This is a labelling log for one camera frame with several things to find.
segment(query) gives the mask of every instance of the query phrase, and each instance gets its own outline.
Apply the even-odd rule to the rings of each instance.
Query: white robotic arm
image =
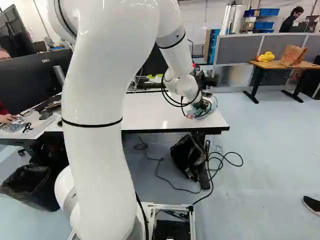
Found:
[[[167,88],[195,104],[202,100],[189,75],[192,58],[178,4],[48,0],[48,10],[52,27],[75,44],[62,91],[71,171],[58,176],[56,198],[63,210],[72,206],[66,199],[74,180],[77,203],[69,217],[81,240],[126,240],[137,224],[137,202],[122,148],[123,98],[155,41],[169,66]]]

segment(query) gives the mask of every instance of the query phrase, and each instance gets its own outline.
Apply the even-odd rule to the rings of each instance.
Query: black shoe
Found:
[[[302,202],[311,212],[320,217],[320,201],[304,196]]]

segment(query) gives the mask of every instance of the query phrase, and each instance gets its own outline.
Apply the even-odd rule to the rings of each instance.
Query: brown paper bag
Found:
[[[305,59],[308,53],[307,47],[287,45],[280,64],[286,67],[297,67]]]

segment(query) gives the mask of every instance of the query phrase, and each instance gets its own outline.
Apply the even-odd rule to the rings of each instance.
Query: floor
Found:
[[[302,204],[303,195],[320,199],[320,101],[302,95],[304,104],[280,91],[258,92],[254,104],[242,92],[217,93],[218,108],[230,125],[222,135],[208,136],[219,151],[238,152],[241,168],[225,164],[214,178],[214,191],[195,207],[198,240],[318,240],[320,218]],[[170,147],[183,133],[139,134],[147,154],[164,158],[159,174],[176,187],[192,191],[199,184],[175,168]],[[174,190],[155,177],[157,162],[147,160],[135,135],[124,138],[134,186],[142,201],[191,204],[208,194]],[[235,163],[239,159],[229,158]],[[212,160],[210,167],[218,164]],[[38,212],[0,197],[1,235],[6,240],[66,240],[70,226],[62,212]]]

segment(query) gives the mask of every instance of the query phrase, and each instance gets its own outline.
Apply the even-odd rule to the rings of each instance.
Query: gray partition panel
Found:
[[[283,56],[287,45],[301,47],[306,35],[266,35],[261,47],[260,54],[272,52],[276,60]]]
[[[221,37],[216,64],[243,64],[257,57],[262,36]]]
[[[309,48],[305,60],[313,63],[317,55],[320,55],[320,35],[310,35],[305,46]]]

